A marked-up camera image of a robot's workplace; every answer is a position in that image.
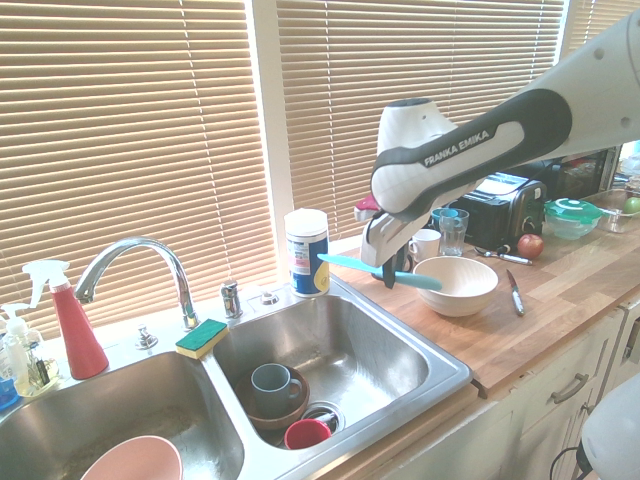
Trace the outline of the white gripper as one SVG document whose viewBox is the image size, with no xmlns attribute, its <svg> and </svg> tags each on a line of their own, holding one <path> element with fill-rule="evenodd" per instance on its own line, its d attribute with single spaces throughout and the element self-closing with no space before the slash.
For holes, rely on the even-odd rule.
<svg viewBox="0 0 640 480">
<path fill-rule="evenodd" d="M 405 222 L 386 212 L 376 213 L 366 224 L 360 259 L 369 266 L 382 266 L 386 288 L 394 287 L 395 271 L 412 271 L 411 253 L 405 244 L 418 230 L 419 220 Z"/>
</svg>

